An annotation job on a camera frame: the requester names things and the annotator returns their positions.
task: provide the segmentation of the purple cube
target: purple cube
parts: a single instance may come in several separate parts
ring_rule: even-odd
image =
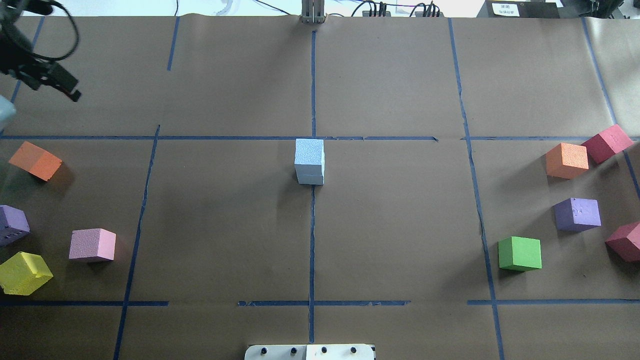
[[[572,197],[556,204],[554,211],[558,230],[580,232],[602,225],[597,200]]]
[[[30,232],[22,210],[0,205],[0,246],[6,246]]]

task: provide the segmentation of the cable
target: cable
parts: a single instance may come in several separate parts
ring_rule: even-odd
[[[418,6],[422,6],[424,8],[424,11],[422,12],[422,16],[424,16],[424,14],[427,12],[427,4],[425,3],[419,3],[418,5],[413,7],[413,10],[411,10],[411,14],[409,14],[409,17],[413,16],[413,13],[415,12],[415,9],[418,8]]]
[[[352,1],[359,1],[361,3],[368,3],[371,0],[352,0]],[[399,6],[402,8],[413,8],[413,5],[402,5],[402,4],[385,4],[385,5],[389,5],[389,6]]]
[[[44,55],[40,55],[40,54],[36,54],[33,51],[25,48],[22,44],[18,43],[17,41],[15,41],[15,39],[11,36],[11,34],[9,34],[9,32],[6,30],[6,26],[2,27],[2,32],[4,34],[4,36],[9,39],[9,41],[18,49],[20,49],[23,53],[30,55],[34,58],[38,58],[41,60],[46,60],[46,61],[60,61],[60,60],[64,60],[66,58],[68,58],[69,56],[71,56],[76,49],[78,48],[78,44],[80,43],[80,31],[78,30],[78,27],[76,25],[76,21],[74,20],[74,17],[71,16],[71,14],[69,13],[69,11],[67,10],[67,8],[65,8],[64,6],[62,6],[62,4],[60,4],[57,1],[51,1],[51,5],[59,8],[60,10],[64,11],[67,14],[67,17],[69,17],[69,21],[71,22],[71,26],[73,26],[74,28],[74,33],[76,33],[76,41],[74,42],[74,46],[71,48],[71,50],[69,50],[68,53],[64,54],[63,56],[58,56],[55,58],[49,57],[49,56],[44,56]]]
[[[372,0],[366,0],[361,2],[358,6],[356,6],[356,8],[353,10],[353,13],[351,13],[351,17],[353,17],[358,11],[358,9],[364,4],[369,4],[369,16],[371,16],[371,4],[373,4],[373,12],[376,13],[376,10],[377,10],[376,3],[374,3]]]
[[[286,12],[286,11],[282,10],[282,9],[279,9],[279,8],[277,8],[277,7],[273,6],[273,5],[269,5],[269,4],[267,4],[267,3],[265,3],[265,2],[262,2],[262,1],[260,1],[260,0],[253,0],[253,1],[255,1],[256,3],[260,3],[260,4],[263,4],[263,5],[266,5],[266,6],[268,6],[268,7],[272,8],[272,9],[274,9],[274,10],[278,10],[279,12],[285,13],[285,14],[287,14],[287,15],[291,15],[290,13],[288,13],[288,12]]]

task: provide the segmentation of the metal stand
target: metal stand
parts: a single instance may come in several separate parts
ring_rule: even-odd
[[[326,19],[324,14],[324,0],[302,0],[302,15],[300,21],[322,24]]]
[[[252,345],[244,360],[376,360],[376,347],[366,344]]]

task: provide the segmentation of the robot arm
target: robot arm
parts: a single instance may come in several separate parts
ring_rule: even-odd
[[[76,31],[76,43],[67,54],[58,58],[50,58],[33,52],[31,42],[15,27],[15,21],[22,11],[49,15],[53,6],[61,8],[67,15]],[[53,0],[0,0],[0,72],[21,80],[33,90],[41,85],[51,86],[69,99],[76,102],[81,96],[74,90],[78,80],[57,61],[68,58],[76,50],[79,43],[77,26],[67,9]]]

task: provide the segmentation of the blue tape line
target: blue tape line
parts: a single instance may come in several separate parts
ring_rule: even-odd
[[[613,111],[613,106],[611,106],[611,101],[609,100],[609,92],[607,91],[607,87],[604,85],[602,74],[600,73],[600,66],[598,65],[598,60],[596,59],[595,53],[593,52],[593,46],[591,45],[591,37],[589,36],[587,22],[585,18],[581,18],[581,20],[582,29],[584,30],[584,36],[587,38],[587,45],[589,46],[589,53],[591,54],[591,61],[593,62],[593,66],[596,69],[596,74],[598,74],[598,81],[600,82],[600,88],[602,89],[602,94],[604,95],[605,102],[607,103],[607,108],[609,109],[609,114],[611,115],[611,121],[615,125],[618,123],[618,119],[616,119],[616,113],[615,111]],[[631,175],[631,180],[633,180],[634,187],[636,188],[636,195],[638,196],[638,199],[640,199],[640,187],[638,187],[636,172],[634,172],[634,167],[631,165],[631,160],[629,159],[628,153],[626,151],[624,153],[625,161],[627,162],[627,167],[629,168],[629,174]]]
[[[434,136],[317,136],[321,140],[420,140],[435,141],[439,139]]]
[[[588,136],[470,136],[472,141],[496,140],[496,141],[528,141],[528,140],[553,140],[553,141],[586,141]]]
[[[316,340],[314,334],[314,317],[316,301],[316,186],[311,185],[311,232],[309,249],[309,343]]]
[[[127,306],[157,306],[166,307],[169,306],[168,301],[130,301]]]
[[[42,25],[44,24],[44,16],[40,18],[40,22],[38,23],[38,28],[36,29],[36,33],[33,35],[33,41],[31,42],[33,46],[36,46],[36,42],[38,42],[38,37],[40,36],[40,30],[42,30]],[[20,84],[22,84],[21,80],[15,84],[15,88],[13,89],[13,95],[11,95],[11,102],[15,103],[15,98],[18,96],[18,90],[20,90]]]
[[[122,301],[29,300],[0,301],[0,306],[122,306]],[[168,301],[135,301],[129,306],[169,306]]]
[[[409,300],[318,300],[316,306],[405,306]]]
[[[178,38],[179,25],[180,25],[180,17],[176,17],[175,25],[173,26],[173,40],[171,41],[171,52],[169,53],[169,63],[166,66],[167,71],[171,71],[171,65],[173,64],[173,52],[175,51],[175,40]]]
[[[206,135],[164,135],[160,140],[295,140],[311,139],[312,136],[206,136]]]
[[[451,51],[453,53],[453,65],[456,69],[456,81],[458,83],[458,97],[460,98],[460,111],[462,113],[462,119],[464,120],[465,126],[465,139],[467,143],[467,153],[469,157],[469,167],[471,169],[471,179],[474,184],[474,195],[476,197],[476,209],[478,212],[478,217],[480,219],[481,230],[482,230],[482,244],[484,250],[484,265],[486,267],[486,277],[489,283],[489,293],[491,295],[492,300],[492,310],[493,310],[493,326],[495,327],[495,337],[498,344],[498,354],[500,355],[500,360],[504,360],[504,348],[502,346],[502,333],[500,331],[500,320],[498,317],[498,307],[495,304],[495,288],[493,287],[493,274],[491,271],[491,262],[489,260],[489,246],[486,242],[486,232],[484,231],[484,218],[482,212],[482,205],[480,203],[480,191],[478,190],[478,182],[476,177],[476,166],[474,164],[473,158],[473,148],[471,148],[471,134],[469,133],[469,125],[467,121],[467,112],[465,111],[465,105],[462,101],[462,81],[460,79],[460,67],[458,65],[458,54],[456,52],[456,41],[453,32],[453,22],[451,18],[449,21],[449,36],[451,38]]]
[[[598,76],[598,81],[600,82],[600,88],[602,89],[602,94],[604,95],[604,101],[607,103],[607,108],[609,109],[609,114],[611,114],[611,120],[613,124],[617,124],[618,120],[616,119],[616,114],[613,112],[613,107],[611,106],[611,100],[609,100],[609,93],[607,88],[604,86],[604,80],[602,79],[602,73],[600,73],[600,66],[598,66],[598,60],[596,60],[596,55],[593,52],[593,46],[591,45],[591,37],[589,36],[589,29],[587,28],[587,22],[584,17],[580,18],[582,21],[582,29],[584,30],[584,36],[587,39],[587,47],[589,48],[589,54],[591,55],[591,62],[593,62],[593,66],[596,69],[596,75]]]
[[[18,96],[18,90],[20,90],[20,84],[22,84],[22,80],[18,80],[15,84],[15,88],[13,89],[13,95],[11,95],[11,102],[15,103],[15,97]]]
[[[153,136],[1,135],[5,140],[153,140]]]
[[[293,301],[239,301],[239,307],[252,307],[252,306],[309,306],[307,300],[293,300]]]
[[[315,306],[405,306],[410,300],[315,300]],[[239,307],[259,306],[309,306],[307,300],[239,301]]]
[[[477,305],[493,305],[496,301],[491,300],[468,300],[467,305],[477,306]]]
[[[160,125],[156,128],[156,135],[154,138],[154,144],[151,148],[151,157],[149,159],[149,168],[147,170],[147,181],[145,182],[145,192],[142,195],[142,205],[140,206],[140,217],[138,218],[138,229],[136,231],[136,241],[133,245],[133,252],[131,255],[131,264],[129,265],[129,278],[127,280],[127,288],[124,293],[124,301],[122,304],[122,314],[120,316],[120,326],[118,327],[118,337],[116,339],[116,348],[113,352],[113,360],[118,360],[120,357],[120,346],[122,345],[122,334],[124,333],[124,324],[127,319],[127,307],[129,306],[129,297],[131,296],[131,283],[133,282],[133,273],[136,269],[136,258],[138,256],[138,246],[140,245],[140,235],[142,233],[142,218],[145,214],[147,207],[147,198],[149,190],[149,179],[151,178],[151,169],[154,166],[154,158],[156,156],[156,148],[158,145],[158,134],[160,133]]]
[[[311,135],[316,135],[316,33],[311,32]]]
[[[0,135],[5,140],[154,140],[154,136],[136,135]],[[216,136],[216,135],[163,135],[158,140],[418,140],[439,141],[433,136]]]
[[[531,300],[496,300],[496,304],[503,305],[640,305],[640,299],[531,299]],[[469,300],[467,305],[491,305],[491,300]]]
[[[638,186],[638,179],[636,177],[636,172],[634,171],[634,166],[631,165],[631,159],[629,158],[629,154],[626,150],[623,151],[625,153],[625,161],[627,162],[627,167],[629,168],[629,174],[631,175],[631,180],[634,182],[634,188],[636,188],[636,195],[638,199],[640,199],[640,186]]]
[[[0,306],[122,306],[122,301],[0,301]]]

